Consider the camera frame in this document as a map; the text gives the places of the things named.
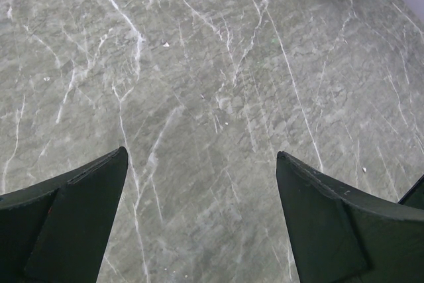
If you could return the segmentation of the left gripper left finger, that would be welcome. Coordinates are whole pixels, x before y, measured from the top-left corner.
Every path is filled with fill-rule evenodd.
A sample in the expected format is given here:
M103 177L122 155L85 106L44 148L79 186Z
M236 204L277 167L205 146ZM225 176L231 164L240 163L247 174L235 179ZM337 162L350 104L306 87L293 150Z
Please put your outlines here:
M1 281L96 282L128 165L121 146L1 195Z

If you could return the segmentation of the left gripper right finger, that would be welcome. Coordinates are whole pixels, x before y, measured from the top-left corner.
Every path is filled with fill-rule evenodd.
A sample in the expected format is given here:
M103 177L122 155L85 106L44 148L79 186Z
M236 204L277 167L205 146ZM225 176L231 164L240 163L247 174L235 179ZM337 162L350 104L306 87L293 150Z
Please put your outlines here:
M301 282L422 282L423 210L279 152L276 179Z

